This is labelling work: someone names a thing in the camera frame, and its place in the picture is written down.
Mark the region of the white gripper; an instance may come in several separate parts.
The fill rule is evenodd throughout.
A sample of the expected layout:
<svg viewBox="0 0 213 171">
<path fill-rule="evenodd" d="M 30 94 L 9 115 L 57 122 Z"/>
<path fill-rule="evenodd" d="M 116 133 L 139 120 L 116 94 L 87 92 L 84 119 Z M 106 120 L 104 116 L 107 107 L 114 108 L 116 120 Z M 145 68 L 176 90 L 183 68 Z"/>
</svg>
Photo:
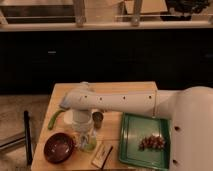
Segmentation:
<svg viewBox="0 0 213 171">
<path fill-rule="evenodd" d="M 93 127 L 90 110 L 72 110 L 72 129 L 79 134 L 79 144 L 83 146 L 88 141 L 88 132 Z"/>
</svg>

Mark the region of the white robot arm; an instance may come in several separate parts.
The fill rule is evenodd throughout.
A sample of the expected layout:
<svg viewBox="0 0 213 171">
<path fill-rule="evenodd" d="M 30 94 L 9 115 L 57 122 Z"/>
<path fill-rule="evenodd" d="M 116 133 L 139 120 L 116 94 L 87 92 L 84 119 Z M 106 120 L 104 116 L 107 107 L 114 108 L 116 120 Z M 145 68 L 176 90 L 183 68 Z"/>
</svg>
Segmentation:
<svg viewBox="0 0 213 171">
<path fill-rule="evenodd" d="M 213 88 L 134 90 L 97 93 L 82 82 L 71 89 L 60 106 L 73 111 L 83 126 L 91 109 L 103 109 L 165 118 L 171 121 L 169 171 L 213 171 Z"/>
</svg>

